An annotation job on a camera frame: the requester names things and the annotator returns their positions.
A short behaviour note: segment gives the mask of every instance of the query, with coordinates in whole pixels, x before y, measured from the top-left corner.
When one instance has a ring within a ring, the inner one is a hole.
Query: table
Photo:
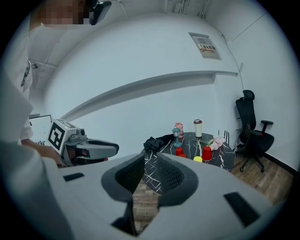
[[[193,160],[195,156],[202,156],[202,151],[205,147],[205,143],[202,141],[208,141],[212,138],[213,135],[202,133],[202,137],[199,140],[196,140],[194,132],[184,133],[182,149],[187,158],[182,158],[183,161],[189,161],[189,159]],[[170,141],[168,144],[162,147],[159,152],[175,155],[175,141],[176,140],[172,142]],[[153,154],[153,151],[151,150],[143,150],[143,152],[145,154],[145,171],[142,179],[149,188],[151,188],[153,191],[159,194],[162,194],[160,178],[156,168],[156,162],[158,160],[158,157],[155,154]],[[223,143],[223,145],[218,150],[213,151],[212,160],[203,162],[205,164],[219,166],[231,172],[234,163],[233,151],[227,143]]]

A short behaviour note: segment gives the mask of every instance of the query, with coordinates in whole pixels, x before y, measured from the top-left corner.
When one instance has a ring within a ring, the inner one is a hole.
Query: teal lantern
[[[179,128],[174,128],[172,130],[172,132],[173,132],[174,136],[176,137],[176,143],[174,143],[174,147],[175,148],[180,148],[182,146],[182,143],[180,143],[179,140],[178,140],[178,136],[180,134],[180,129]]]

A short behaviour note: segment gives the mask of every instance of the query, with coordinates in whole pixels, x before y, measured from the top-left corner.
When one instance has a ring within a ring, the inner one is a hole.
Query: chair headrest
[[[245,101],[253,101],[255,99],[255,95],[251,90],[243,90],[244,93],[244,102]]]

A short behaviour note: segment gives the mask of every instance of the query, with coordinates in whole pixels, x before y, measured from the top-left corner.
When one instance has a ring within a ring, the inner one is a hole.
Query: white ceiling
[[[43,90],[47,81],[55,72],[57,66],[66,55],[88,36],[118,21],[126,21],[138,15],[149,13],[173,12],[176,3],[182,0],[122,0],[124,11],[117,0],[111,0],[112,6],[104,20],[95,26],[84,24],[75,29],[58,30],[47,27],[39,27],[30,33],[30,46],[28,58],[32,64],[38,67],[32,69],[33,83],[32,88]],[[199,15],[202,9],[202,2],[208,0],[190,0],[188,15]]]

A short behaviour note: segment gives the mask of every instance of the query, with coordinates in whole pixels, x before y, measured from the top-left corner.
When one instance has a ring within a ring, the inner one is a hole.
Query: black office chair
[[[258,156],[262,156],[273,144],[274,137],[265,133],[268,124],[273,125],[271,121],[262,120],[264,124],[262,131],[254,130],[256,126],[255,113],[253,107],[254,93],[250,90],[244,90],[244,97],[236,100],[236,107],[240,114],[243,130],[240,134],[240,140],[244,143],[242,153],[248,156],[247,160],[243,163],[240,171],[244,170],[247,162],[254,158],[260,166],[261,172],[264,172],[264,166]]]

